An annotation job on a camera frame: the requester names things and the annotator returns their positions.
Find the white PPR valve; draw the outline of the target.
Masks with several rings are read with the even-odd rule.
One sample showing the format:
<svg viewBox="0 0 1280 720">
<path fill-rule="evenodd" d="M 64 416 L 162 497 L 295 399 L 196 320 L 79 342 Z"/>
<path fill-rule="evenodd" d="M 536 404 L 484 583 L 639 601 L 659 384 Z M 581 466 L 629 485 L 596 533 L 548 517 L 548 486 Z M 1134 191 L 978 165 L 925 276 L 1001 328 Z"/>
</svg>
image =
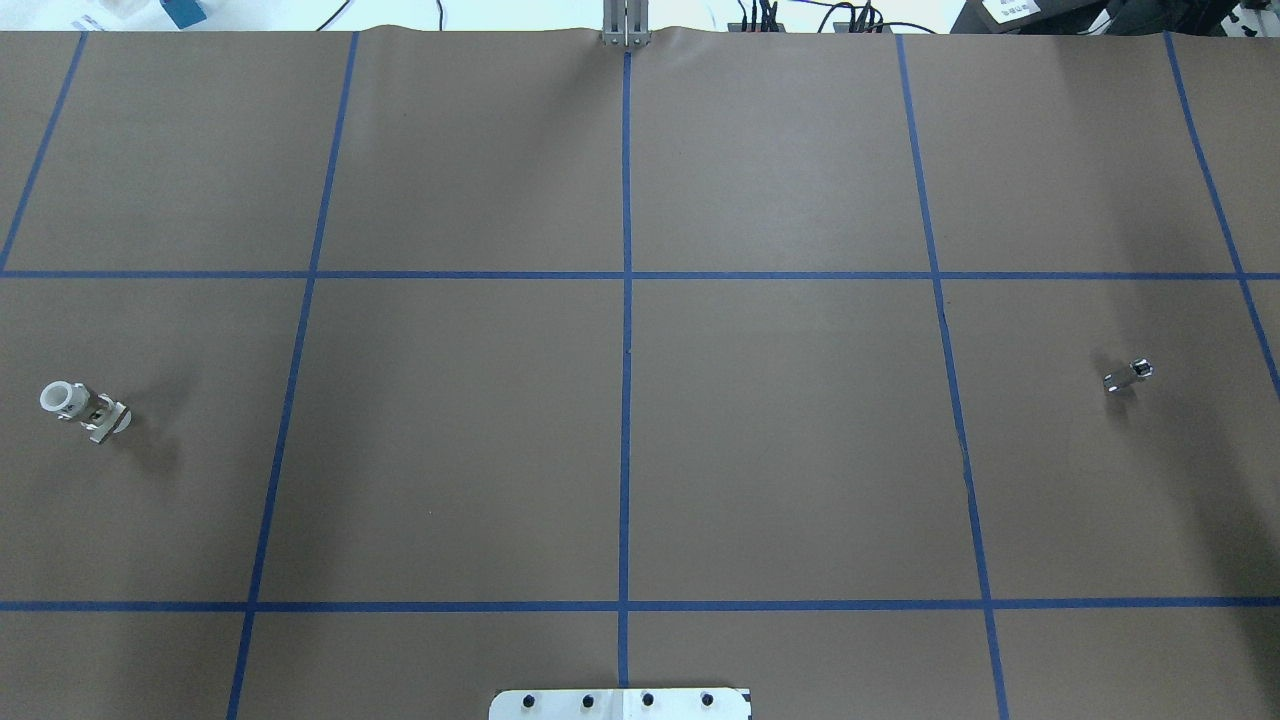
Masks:
<svg viewBox="0 0 1280 720">
<path fill-rule="evenodd" d="M 79 382 L 50 382 L 41 389 L 38 404 L 59 420 L 79 424 L 93 445 L 105 445 L 132 421 L 127 405 Z"/>
</svg>

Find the brown paper table cover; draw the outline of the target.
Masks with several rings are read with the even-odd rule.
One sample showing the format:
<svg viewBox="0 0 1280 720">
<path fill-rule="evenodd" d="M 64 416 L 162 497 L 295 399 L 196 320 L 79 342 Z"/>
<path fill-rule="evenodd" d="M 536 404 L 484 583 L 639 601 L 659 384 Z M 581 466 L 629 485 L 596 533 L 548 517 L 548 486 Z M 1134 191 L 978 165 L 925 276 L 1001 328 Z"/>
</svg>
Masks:
<svg viewBox="0 0 1280 720">
<path fill-rule="evenodd" d="M 1266 38 L 6 32 L 3 716 L 1275 719 L 1276 129 Z"/>
</svg>

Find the teal box on bench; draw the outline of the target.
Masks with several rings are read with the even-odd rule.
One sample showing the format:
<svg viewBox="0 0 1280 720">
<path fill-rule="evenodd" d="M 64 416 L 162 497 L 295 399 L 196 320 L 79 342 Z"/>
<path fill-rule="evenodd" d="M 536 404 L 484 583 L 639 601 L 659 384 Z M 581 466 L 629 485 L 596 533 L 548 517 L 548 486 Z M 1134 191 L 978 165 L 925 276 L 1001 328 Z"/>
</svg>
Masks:
<svg viewBox="0 0 1280 720">
<path fill-rule="evenodd" d="M 160 0 L 159 4 L 177 29 L 188 29 L 209 18 L 198 0 Z"/>
</svg>

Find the aluminium frame post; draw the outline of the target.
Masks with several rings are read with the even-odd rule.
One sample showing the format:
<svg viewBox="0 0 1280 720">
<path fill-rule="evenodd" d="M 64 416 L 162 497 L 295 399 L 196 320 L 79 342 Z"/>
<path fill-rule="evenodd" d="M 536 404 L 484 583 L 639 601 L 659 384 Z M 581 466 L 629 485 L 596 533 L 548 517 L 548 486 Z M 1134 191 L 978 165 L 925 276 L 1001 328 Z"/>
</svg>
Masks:
<svg viewBox="0 0 1280 720">
<path fill-rule="evenodd" d="M 602 3 L 600 40 L 605 47 L 628 51 L 652 41 L 648 0 L 604 0 Z"/>
</svg>

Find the white pedestal base plate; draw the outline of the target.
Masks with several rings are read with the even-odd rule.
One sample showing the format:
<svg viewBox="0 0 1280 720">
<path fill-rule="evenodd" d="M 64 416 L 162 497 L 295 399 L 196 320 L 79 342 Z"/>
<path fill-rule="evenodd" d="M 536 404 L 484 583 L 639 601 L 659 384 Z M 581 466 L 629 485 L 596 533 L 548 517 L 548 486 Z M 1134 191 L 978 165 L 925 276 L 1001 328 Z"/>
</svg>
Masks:
<svg viewBox="0 0 1280 720">
<path fill-rule="evenodd" d="M 730 687 L 518 689 L 490 702 L 489 719 L 753 719 L 750 691 Z"/>
</svg>

